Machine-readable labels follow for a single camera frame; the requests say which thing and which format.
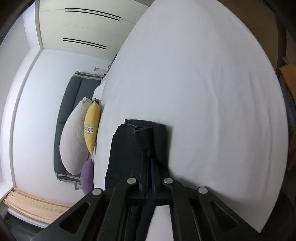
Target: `white bed sheet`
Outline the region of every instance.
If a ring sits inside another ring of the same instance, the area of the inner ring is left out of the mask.
[[[173,177],[207,186],[262,230],[284,177],[287,118],[266,54],[232,12],[216,0],[156,0],[106,79],[95,187],[104,188],[117,127],[125,119],[159,122],[170,132]],[[159,212],[169,214],[158,208],[149,234],[171,232],[170,222],[157,225]]]

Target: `bed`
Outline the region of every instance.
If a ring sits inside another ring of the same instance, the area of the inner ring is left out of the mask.
[[[262,230],[286,168],[286,110],[263,49],[221,3],[156,0],[106,76],[101,105],[95,187],[104,188],[117,127],[125,119],[158,122],[169,132],[171,176],[208,187]],[[172,240],[166,206],[155,210],[152,239]]]

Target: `pillowcase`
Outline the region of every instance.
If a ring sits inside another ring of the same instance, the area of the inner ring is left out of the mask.
[[[89,159],[83,164],[80,174],[80,184],[84,195],[94,188],[94,162],[92,159]]]
[[[87,161],[89,151],[83,135],[83,124],[91,100],[84,97],[69,115],[59,144],[59,152],[66,170],[72,175],[81,172],[83,164]]]
[[[105,80],[105,78],[103,78],[102,83],[94,90],[92,100],[94,100],[94,99],[101,100],[102,99],[105,83],[106,83],[106,80]]]
[[[84,138],[90,154],[94,153],[100,118],[101,107],[96,102],[93,102],[87,110],[84,120]]]

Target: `purple pillow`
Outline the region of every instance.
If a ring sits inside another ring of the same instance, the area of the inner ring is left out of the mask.
[[[80,184],[84,195],[94,189],[94,162],[92,159],[83,164],[80,174]]]

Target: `yellow cushion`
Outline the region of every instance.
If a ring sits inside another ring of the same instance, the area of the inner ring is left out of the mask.
[[[100,118],[101,107],[96,102],[93,102],[84,119],[84,139],[90,154],[94,153]]]

